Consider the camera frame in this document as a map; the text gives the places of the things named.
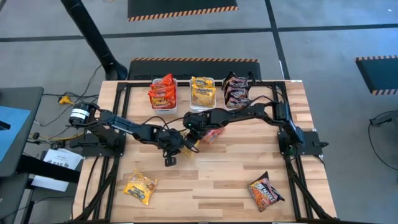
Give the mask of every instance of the snack bag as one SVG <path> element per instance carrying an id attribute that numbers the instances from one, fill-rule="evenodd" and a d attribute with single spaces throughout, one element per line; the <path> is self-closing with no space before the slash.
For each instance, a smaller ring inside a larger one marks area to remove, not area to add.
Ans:
<path id="1" fill-rule="evenodd" d="M 234 96 L 235 98 L 247 98 L 250 90 L 250 86 L 243 88 L 234 88 L 229 86 L 225 91 L 225 98 L 228 99 L 229 95 Z"/>
<path id="2" fill-rule="evenodd" d="M 174 84 L 151 90 L 151 92 L 153 92 L 155 94 L 163 94 L 163 93 L 168 93 L 170 91 L 175 91 Z"/>
<path id="3" fill-rule="evenodd" d="M 225 102 L 225 106 L 229 109 L 240 109 L 250 104 L 250 100 L 246 98 L 236 98 L 229 96 Z"/>
<path id="4" fill-rule="evenodd" d="M 176 99 L 174 90 L 159 94 L 151 90 L 148 92 L 148 95 L 150 103 L 152 104 L 152 109 L 159 110 L 175 108 Z"/>
<path id="5" fill-rule="evenodd" d="M 213 81 L 205 77 L 192 77 L 192 85 L 196 85 L 202 88 L 214 87 Z"/>
<path id="6" fill-rule="evenodd" d="M 213 107 L 216 103 L 216 88 L 202 88 L 192 85 L 192 104 L 199 106 Z"/>
<path id="7" fill-rule="evenodd" d="M 224 128 L 210 130 L 205 134 L 205 136 L 201 140 L 207 144 L 211 144 L 223 132 Z"/>
<path id="8" fill-rule="evenodd" d="M 280 196 L 269 182 L 268 172 L 265 172 L 255 180 L 253 183 L 248 184 L 251 195 L 254 197 L 260 212 L 264 211 L 268 206 L 278 202 L 279 200 L 285 201 Z"/>
<path id="9" fill-rule="evenodd" d="M 228 87 L 234 87 L 234 88 L 244 88 L 249 86 L 248 79 L 247 78 L 238 78 L 235 73 L 230 72 L 229 75 L 225 78 L 223 82 L 223 86 L 221 89 L 225 91 L 228 89 Z"/>
<path id="10" fill-rule="evenodd" d="M 160 82 L 151 84 L 150 88 L 151 88 L 151 90 L 156 90 L 158 88 L 164 88 L 165 86 L 173 85 L 173 84 L 175 84 L 174 80 L 173 80 L 173 75 L 171 73 L 169 73 L 165 77 L 163 77 Z"/>
<path id="11" fill-rule="evenodd" d="M 123 192 L 138 198 L 142 203 L 148 205 L 149 198 L 155 190 L 156 184 L 157 180 L 151 180 L 134 169 L 134 173 L 130 175 Z"/>

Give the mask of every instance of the black mat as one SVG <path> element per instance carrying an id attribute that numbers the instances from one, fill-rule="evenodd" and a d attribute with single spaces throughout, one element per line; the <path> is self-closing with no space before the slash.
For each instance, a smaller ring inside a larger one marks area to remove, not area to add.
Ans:
<path id="1" fill-rule="evenodd" d="M 358 57 L 355 61 L 373 95 L 397 94 L 398 57 L 396 55 Z"/>
<path id="2" fill-rule="evenodd" d="M 128 19 L 141 21 L 238 10 L 236 0 L 129 0 Z"/>
<path id="3" fill-rule="evenodd" d="M 230 71 L 241 77 L 252 72 L 255 79 L 261 79 L 259 61 L 243 58 L 134 58 L 127 79 L 153 80 L 172 73 L 178 80 L 189 80 L 192 76 L 222 80 Z"/>

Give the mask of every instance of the yellow and black warning tape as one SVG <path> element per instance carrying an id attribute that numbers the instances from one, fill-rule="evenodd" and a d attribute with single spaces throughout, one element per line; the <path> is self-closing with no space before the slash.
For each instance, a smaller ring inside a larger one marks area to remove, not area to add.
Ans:
<path id="1" fill-rule="evenodd" d="M 258 59 L 253 58 L 133 58 L 134 60 L 150 60 L 150 61 L 175 61 L 175 62 L 257 62 Z"/>
<path id="2" fill-rule="evenodd" d="M 380 60 L 380 59 L 391 59 L 391 58 L 398 58 L 397 55 L 382 55 L 382 56 L 370 56 L 370 57 L 357 57 L 355 61 L 362 61 L 362 60 Z"/>
<path id="3" fill-rule="evenodd" d="M 189 11 L 181 11 L 181 12 L 168 12 L 168 13 L 160 13 L 160 14 L 153 14 L 153 15 L 146 15 L 146 16 L 133 16 L 128 18 L 129 22 L 136 22 L 136 21 L 144 21 L 149 19 L 163 19 L 163 18 L 170 18 L 170 17 L 180 17 L 180 16 L 193 16 L 199 14 L 208 14 L 214 12 L 228 12 L 228 11 L 235 11 L 238 10 L 238 6 L 226 6 L 226 7 L 217 7 L 211 9 L 197 9 L 197 10 L 189 10 Z"/>
<path id="4" fill-rule="evenodd" d="M 373 90 L 373 95 L 395 95 L 397 94 L 397 89 L 393 90 Z"/>

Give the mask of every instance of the plastic container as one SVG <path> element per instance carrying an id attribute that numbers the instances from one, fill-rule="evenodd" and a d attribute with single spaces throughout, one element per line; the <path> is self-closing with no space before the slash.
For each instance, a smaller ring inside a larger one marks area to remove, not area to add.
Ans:
<path id="1" fill-rule="evenodd" d="M 152 81 L 152 84 L 158 83 L 160 82 L 162 79 L 161 78 L 155 78 L 154 81 Z M 172 109 L 153 109 L 152 105 L 150 106 L 152 108 L 152 110 L 155 111 L 155 114 L 159 114 L 159 115 L 167 115 L 167 114 L 176 114 L 177 113 L 177 106 L 178 106 L 178 81 L 173 78 L 174 83 L 175 83 L 175 97 L 177 99 L 175 99 L 175 108 Z"/>
<path id="2" fill-rule="evenodd" d="M 224 85 L 224 80 L 225 80 L 225 78 L 221 81 L 221 86 Z M 225 108 L 226 110 L 233 110 L 234 108 L 228 108 L 228 107 L 226 106 L 226 104 L 225 104 L 225 93 L 224 93 L 224 90 L 222 90 L 222 92 L 223 92 L 223 104 L 224 104 L 224 108 Z"/>
<path id="3" fill-rule="evenodd" d="M 211 81 L 213 81 L 213 87 L 215 87 L 215 81 L 214 81 L 214 79 L 208 78 L 208 77 L 206 77 L 206 78 L 209 79 L 209 80 L 211 80 Z M 213 107 L 197 106 L 197 105 L 193 105 L 193 104 L 192 104 L 192 78 L 189 80 L 189 89 L 190 89 L 190 92 L 189 92 L 189 95 L 190 95 L 190 102 L 189 102 L 189 104 L 190 104 L 191 110 L 192 110 L 193 112 L 202 112 L 202 111 L 205 111 L 205 110 L 210 110 L 210 109 L 216 108 L 216 106 L 217 106 L 217 100 L 215 100 L 214 106 L 213 106 Z"/>

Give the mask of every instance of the yellow snack bag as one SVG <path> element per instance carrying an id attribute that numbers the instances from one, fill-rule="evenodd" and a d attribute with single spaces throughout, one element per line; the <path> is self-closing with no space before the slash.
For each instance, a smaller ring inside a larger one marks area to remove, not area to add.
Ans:
<path id="1" fill-rule="evenodd" d="M 192 104 L 213 107 L 216 102 L 215 93 L 214 87 L 202 88 L 194 84 L 192 85 Z"/>
<path id="2" fill-rule="evenodd" d="M 192 85 L 199 87 L 214 87 L 213 81 L 205 77 L 192 77 Z"/>
<path id="3" fill-rule="evenodd" d="M 151 180 L 138 170 L 134 169 L 134 173 L 133 175 L 130 175 L 123 192 L 138 198 L 142 203 L 148 205 L 149 197 L 155 190 L 156 184 L 157 180 Z"/>

